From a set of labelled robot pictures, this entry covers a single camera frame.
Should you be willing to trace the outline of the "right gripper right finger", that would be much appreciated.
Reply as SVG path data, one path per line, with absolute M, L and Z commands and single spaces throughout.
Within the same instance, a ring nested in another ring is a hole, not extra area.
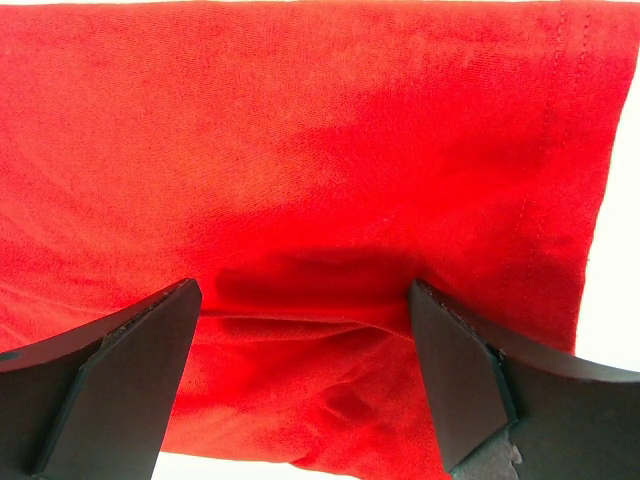
M 422 282 L 411 328 L 453 479 L 635 479 L 639 376 L 548 347 Z

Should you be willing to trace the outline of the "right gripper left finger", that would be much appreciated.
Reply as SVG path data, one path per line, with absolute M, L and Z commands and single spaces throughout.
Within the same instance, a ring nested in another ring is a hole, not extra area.
M 149 479 L 202 301 L 184 279 L 1 355 L 4 479 Z

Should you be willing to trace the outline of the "red t-shirt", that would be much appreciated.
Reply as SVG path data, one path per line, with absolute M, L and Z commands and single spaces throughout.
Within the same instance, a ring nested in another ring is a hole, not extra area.
M 1 10 L 1 346 L 182 278 L 165 450 L 441 479 L 407 292 L 570 352 L 639 8 Z

